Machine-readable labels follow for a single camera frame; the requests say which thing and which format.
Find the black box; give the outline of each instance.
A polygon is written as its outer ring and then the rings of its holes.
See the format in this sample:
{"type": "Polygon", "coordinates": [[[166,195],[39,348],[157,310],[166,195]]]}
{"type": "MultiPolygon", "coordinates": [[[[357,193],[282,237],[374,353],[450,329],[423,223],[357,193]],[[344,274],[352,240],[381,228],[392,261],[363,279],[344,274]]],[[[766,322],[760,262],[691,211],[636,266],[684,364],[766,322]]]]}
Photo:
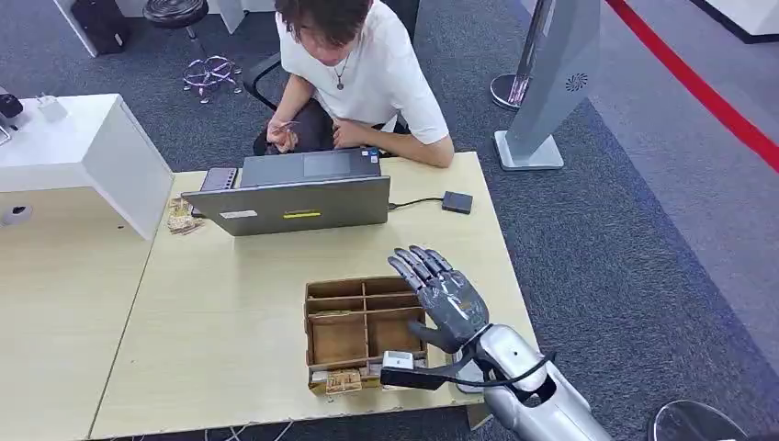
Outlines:
{"type": "Polygon", "coordinates": [[[130,26],[114,0],[76,0],[71,12],[97,55],[124,51],[130,26]]]}

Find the wooden divider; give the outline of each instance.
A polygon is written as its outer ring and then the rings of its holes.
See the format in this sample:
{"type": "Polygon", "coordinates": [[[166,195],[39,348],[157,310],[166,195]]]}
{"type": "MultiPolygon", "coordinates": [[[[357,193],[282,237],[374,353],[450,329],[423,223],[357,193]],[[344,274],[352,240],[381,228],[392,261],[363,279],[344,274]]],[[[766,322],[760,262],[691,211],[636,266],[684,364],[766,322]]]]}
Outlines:
{"type": "Polygon", "coordinates": [[[312,390],[323,383],[313,374],[357,368],[361,378],[378,380],[384,351],[410,352],[427,360],[426,346],[408,330],[407,322],[424,323],[416,294],[399,277],[377,277],[311,283],[307,286],[307,361],[312,390]]]}

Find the silver robotic arm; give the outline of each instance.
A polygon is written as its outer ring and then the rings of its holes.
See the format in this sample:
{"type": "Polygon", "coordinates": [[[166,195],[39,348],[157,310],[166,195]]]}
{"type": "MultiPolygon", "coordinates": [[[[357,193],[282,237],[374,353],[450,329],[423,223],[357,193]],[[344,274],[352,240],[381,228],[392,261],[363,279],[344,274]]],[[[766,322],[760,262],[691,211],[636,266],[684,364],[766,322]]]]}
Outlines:
{"type": "Polygon", "coordinates": [[[447,353],[463,351],[453,365],[404,369],[384,367],[381,382],[438,389],[444,382],[482,387],[484,401],[508,430],[525,441],[609,441],[589,403],[554,365],[509,326],[490,324],[487,305],[468,279],[439,253],[418,246],[396,249],[389,264],[416,291],[437,329],[409,326],[423,341],[447,353]],[[474,383],[457,379],[473,360],[484,374],[474,383]]]}

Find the hand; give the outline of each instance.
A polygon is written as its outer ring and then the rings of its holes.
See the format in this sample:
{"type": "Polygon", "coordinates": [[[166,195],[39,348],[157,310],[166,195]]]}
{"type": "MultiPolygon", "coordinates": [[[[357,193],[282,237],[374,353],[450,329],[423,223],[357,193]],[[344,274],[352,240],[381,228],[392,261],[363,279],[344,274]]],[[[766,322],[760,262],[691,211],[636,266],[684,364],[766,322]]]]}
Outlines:
{"type": "Polygon", "coordinates": [[[395,249],[389,264],[416,292],[437,329],[409,322],[409,329],[422,341],[454,354],[489,322],[484,299],[468,279],[434,250],[412,245],[395,249]]]}
{"type": "Polygon", "coordinates": [[[351,119],[333,120],[333,145],[336,149],[348,149],[368,144],[367,135],[373,130],[365,123],[351,119]]]}
{"type": "Polygon", "coordinates": [[[266,141],[274,144],[280,153],[295,150],[298,145],[298,135],[290,129],[294,123],[271,119],[268,122],[266,141]]]}

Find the laptop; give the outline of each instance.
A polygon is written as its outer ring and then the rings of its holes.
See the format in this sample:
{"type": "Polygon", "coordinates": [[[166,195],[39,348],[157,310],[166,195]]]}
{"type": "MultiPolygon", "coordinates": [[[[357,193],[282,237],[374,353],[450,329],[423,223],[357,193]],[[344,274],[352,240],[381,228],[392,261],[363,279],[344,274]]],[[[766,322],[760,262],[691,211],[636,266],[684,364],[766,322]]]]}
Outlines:
{"type": "Polygon", "coordinates": [[[263,169],[277,157],[292,156],[294,161],[287,160],[286,173],[278,172],[280,162],[267,168],[277,174],[273,179],[248,167],[244,170],[250,177],[248,187],[242,177],[239,188],[183,193],[181,197],[233,236],[386,223],[390,177],[380,175],[378,158],[373,163],[371,154],[363,155],[361,150],[322,153],[328,152],[247,158],[254,166],[257,159],[270,158],[259,161],[263,169]],[[307,162],[309,155],[315,160],[307,162]],[[355,158],[364,159],[353,163],[355,158]],[[376,168],[368,171],[359,161],[376,168]]]}

